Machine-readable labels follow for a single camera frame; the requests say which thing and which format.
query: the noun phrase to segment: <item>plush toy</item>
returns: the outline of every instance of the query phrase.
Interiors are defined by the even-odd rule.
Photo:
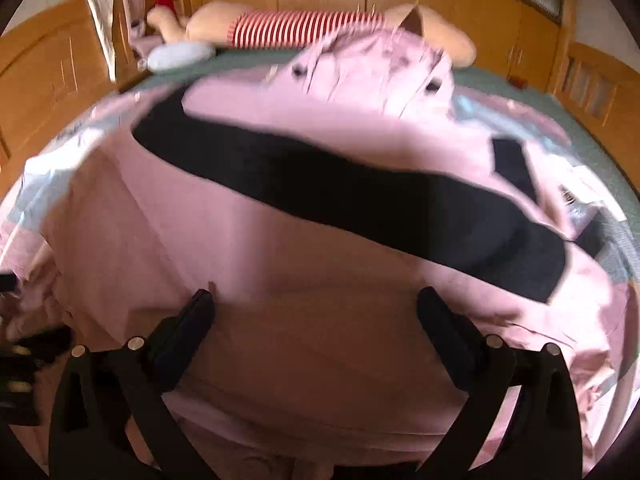
[[[474,62],[476,59],[474,42],[429,7],[406,4],[389,9],[385,12],[385,26],[399,27],[413,9],[417,9],[422,17],[424,39],[449,54],[454,67],[463,68]]]
[[[231,25],[252,10],[241,4],[210,2],[200,7],[191,18],[180,20],[168,7],[155,6],[146,22],[156,28],[167,43],[205,41],[215,46],[228,46]]]
[[[310,24],[318,22],[319,25],[331,24],[336,27],[347,23],[370,23],[386,27],[396,28],[416,9],[419,16],[416,17],[412,31],[420,34],[420,24],[422,36],[433,46],[442,48],[449,54],[453,66],[465,67],[471,65],[476,58],[476,46],[469,37],[451,25],[447,20],[434,10],[424,6],[402,5],[389,9],[382,14],[371,14],[369,12],[338,12],[335,13],[336,20],[326,12],[309,12],[308,16],[300,16],[300,13],[290,12],[254,12],[251,7],[241,4],[230,4],[228,2],[210,2],[200,7],[191,18],[178,19],[174,13],[164,6],[155,6],[146,16],[146,21],[155,27],[164,41],[167,43],[177,43],[179,41],[207,42],[215,46],[232,46],[236,48],[290,48],[303,47],[314,43],[319,39],[317,36],[324,36],[330,32],[322,27],[311,27]],[[270,23],[286,23],[287,20],[298,20],[300,26],[286,27],[289,32],[301,31],[300,37],[296,34],[285,35],[286,38],[268,37],[268,34],[239,34],[240,40],[233,37],[236,27],[244,27],[242,30],[254,27],[260,30],[274,32],[283,29],[270,26]],[[307,33],[304,25],[309,25],[314,33]]]

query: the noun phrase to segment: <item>striped fabric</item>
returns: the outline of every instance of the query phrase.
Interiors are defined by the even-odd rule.
[[[348,23],[382,26],[382,14],[300,10],[251,10],[229,28],[228,44],[235,48],[293,48],[312,43]]]

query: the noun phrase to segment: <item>bed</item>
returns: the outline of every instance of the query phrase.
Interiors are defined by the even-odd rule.
[[[194,10],[193,0],[177,1],[183,9]],[[0,38],[0,93],[9,97],[0,102],[1,194],[12,188],[16,192],[14,183],[25,162],[52,139],[55,145],[60,133],[60,138],[65,139],[78,131],[90,118],[93,105],[103,98],[104,105],[113,94],[132,86],[135,95],[143,89],[223,70],[281,64],[297,53],[230,50],[188,69],[145,78],[147,74],[138,70],[128,48],[120,5],[116,0],[113,37],[119,63],[115,83],[108,78],[85,0],[71,0],[46,10]],[[456,85],[523,102],[553,118],[568,134],[577,155],[607,183],[637,237],[640,164],[638,152],[629,146],[633,124],[640,113],[634,107],[640,96],[640,75],[611,56],[572,41],[570,28],[562,34],[549,83],[552,95],[517,90],[503,78],[473,67],[454,73]],[[113,117],[117,122],[117,113]],[[628,339],[627,344],[637,347],[637,338]],[[614,399],[608,401],[608,406],[614,405],[615,409],[610,410],[609,418],[605,417],[598,430],[599,456],[609,448],[630,415],[632,396],[637,391],[636,374],[629,363],[624,371],[628,373],[620,376],[618,386],[611,389]]]

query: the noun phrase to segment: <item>pink fabric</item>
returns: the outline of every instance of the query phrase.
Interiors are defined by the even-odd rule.
[[[449,63],[405,33],[345,32],[302,53],[270,86],[206,78],[183,106],[376,167],[450,174],[565,232],[562,209],[548,214],[494,173],[490,132],[449,118]],[[300,64],[309,67],[304,78],[292,70]],[[425,92],[435,75],[440,91]],[[155,98],[140,96],[140,114]],[[539,194],[554,203],[552,187],[539,184],[549,182],[544,167],[534,169]],[[54,298],[78,342],[95,351],[148,335],[196,289],[214,288],[216,322],[166,396],[203,449],[223,439],[329,465],[426,458],[465,402],[415,316],[426,285],[512,346],[560,345],[583,417],[611,374],[600,320],[611,286],[576,245],[566,243],[548,303],[536,303],[187,174],[143,149],[127,125],[78,170],[45,235],[60,272]],[[479,462],[495,452],[515,396]],[[214,465],[217,457],[206,458]]]
[[[162,36],[145,36],[145,0],[122,0],[122,3],[129,29],[129,45],[145,58],[163,43]]]

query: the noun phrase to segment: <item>wooden bed frame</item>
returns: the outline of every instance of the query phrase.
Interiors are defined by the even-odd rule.
[[[209,0],[177,0],[190,15]],[[146,2],[150,8],[152,0]],[[548,92],[601,143],[640,189],[640,74],[573,42],[576,0],[564,0]],[[47,9],[0,37],[0,196],[66,124],[104,95],[141,80],[129,47],[122,1],[114,1],[115,83],[109,81],[85,0]]]

